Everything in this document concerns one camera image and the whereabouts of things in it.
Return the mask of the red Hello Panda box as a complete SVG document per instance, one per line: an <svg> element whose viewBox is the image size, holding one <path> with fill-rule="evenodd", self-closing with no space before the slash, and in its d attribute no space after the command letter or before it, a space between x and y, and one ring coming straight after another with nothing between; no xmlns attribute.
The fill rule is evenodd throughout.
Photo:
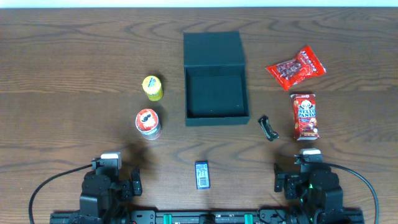
<svg viewBox="0 0 398 224"><path fill-rule="evenodd" d="M315 94L295 93L290 97L294 111L294 138L297 141L319 139Z"/></svg>

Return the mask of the red Pringles can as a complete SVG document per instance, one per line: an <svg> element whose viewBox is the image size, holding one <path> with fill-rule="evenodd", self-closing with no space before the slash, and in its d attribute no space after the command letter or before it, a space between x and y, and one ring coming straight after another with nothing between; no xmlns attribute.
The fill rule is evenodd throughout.
<svg viewBox="0 0 398 224"><path fill-rule="evenodd" d="M162 133L157 113L152 109L143 109L136 116L136 128L147 140L156 140Z"/></svg>

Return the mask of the yellow small can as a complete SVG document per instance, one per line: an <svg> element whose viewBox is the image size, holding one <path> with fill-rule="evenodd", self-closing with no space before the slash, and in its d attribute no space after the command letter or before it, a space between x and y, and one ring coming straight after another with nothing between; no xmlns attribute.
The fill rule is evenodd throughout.
<svg viewBox="0 0 398 224"><path fill-rule="evenodd" d="M159 101L163 97L161 81L158 77L150 75L142 82L144 92L151 101Z"/></svg>

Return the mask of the red candy bag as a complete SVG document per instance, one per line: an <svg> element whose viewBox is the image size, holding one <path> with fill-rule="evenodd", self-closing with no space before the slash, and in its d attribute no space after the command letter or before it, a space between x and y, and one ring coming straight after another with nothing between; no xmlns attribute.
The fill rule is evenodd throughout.
<svg viewBox="0 0 398 224"><path fill-rule="evenodd" d="M310 46L302 48L293 59L268 66L266 70L285 91L306 79L326 73L326 68Z"/></svg>

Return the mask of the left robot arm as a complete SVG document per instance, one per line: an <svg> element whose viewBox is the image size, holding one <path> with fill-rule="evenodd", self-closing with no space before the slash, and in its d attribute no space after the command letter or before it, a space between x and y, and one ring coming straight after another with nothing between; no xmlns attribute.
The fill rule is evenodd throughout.
<svg viewBox="0 0 398 224"><path fill-rule="evenodd" d="M129 179L119 178L117 167L97 167L85 175L81 185L80 209L69 218L71 224L132 223L125 202L142 195L141 174L138 167Z"/></svg>

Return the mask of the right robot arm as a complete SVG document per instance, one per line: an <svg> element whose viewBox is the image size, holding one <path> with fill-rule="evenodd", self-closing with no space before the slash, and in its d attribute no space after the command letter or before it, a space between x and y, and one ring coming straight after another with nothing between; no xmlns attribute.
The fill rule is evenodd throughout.
<svg viewBox="0 0 398 224"><path fill-rule="evenodd" d="M298 200L285 213L285 222L338 223L344 220L343 190L338 176L322 162L304 162L299 171L274 164L274 191L287 200Z"/></svg>

